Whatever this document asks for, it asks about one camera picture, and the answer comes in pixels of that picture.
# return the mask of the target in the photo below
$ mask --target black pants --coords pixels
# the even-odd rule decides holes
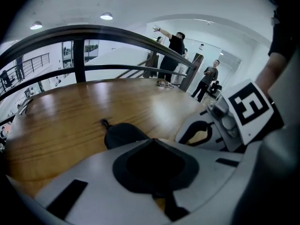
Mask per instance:
[[[201,102],[205,92],[207,91],[208,89],[208,85],[202,81],[199,82],[198,84],[198,87],[196,88],[195,92],[193,93],[192,97],[194,98],[196,96],[196,94],[200,91],[201,89],[201,92],[199,93],[198,95],[198,102]]]
[[[178,65],[177,61],[170,59],[168,57],[164,57],[164,59],[162,60],[162,62],[160,64],[160,69],[173,72],[175,70],[175,68],[177,67],[177,65]],[[158,76],[157,76],[157,78],[165,79],[168,82],[171,82],[171,77],[172,77],[172,74],[167,74],[167,73],[158,73]]]
[[[19,81],[22,80],[22,75],[23,75],[23,79],[25,79],[23,64],[17,65],[16,67],[17,67],[17,77],[18,77]]]

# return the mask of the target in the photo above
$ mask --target black sticker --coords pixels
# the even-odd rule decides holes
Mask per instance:
[[[73,180],[47,207],[47,210],[64,220],[87,185],[87,182]]]
[[[252,83],[232,95],[228,100],[243,126],[269,110],[268,104]]]

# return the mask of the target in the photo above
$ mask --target ceiling light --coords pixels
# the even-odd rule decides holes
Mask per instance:
[[[39,29],[42,28],[42,23],[40,21],[36,21],[35,23],[33,23],[33,25],[30,27],[31,30],[35,30],[35,29]]]
[[[207,21],[207,20],[204,20],[204,19],[196,19],[196,18],[193,18],[193,20],[199,20],[199,21],[204,21],[204,22],[208,22],[208,23],[214,23],[212,21]]]
[[[111,13],[103,13],[100,18],[104,19],[104,20],[112,20],[113,19],[113,15]]]

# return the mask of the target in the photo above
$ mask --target black rubber pad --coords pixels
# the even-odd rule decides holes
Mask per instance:
[[[231,167],[237,167],[239,165],[239,162],[232,161],[232,160],[225,159],[225,158],[218,158],[216,160],[216,162],[221,163],[221,164],[225,164],[225,165],[228,165],[228,166],[231,166]]]
[[[87,182],[73,180],[47,207],[47,211],[64,219],[87,185]]]

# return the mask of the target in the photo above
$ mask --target man in black shirt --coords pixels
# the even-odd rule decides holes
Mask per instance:
[[[179,53],[180,55],[184,53],[185,47],[184,47],[183,39],[185,38],[185,35],[182,32],[178,32],[176,36],[174,36],[171,33],[162,30],[160,28],[153,28],[153,29],[155,32],[161,32],[162,34],[164,34],[170,39],[169,48]],[[160,64],[160,69],[174,71],[177,66],[178,66],[178,62],[176,60],[165,56]],[[172,74],[158,73],[158,78],[166,79],[168,82],[171,82],[171,77]]]

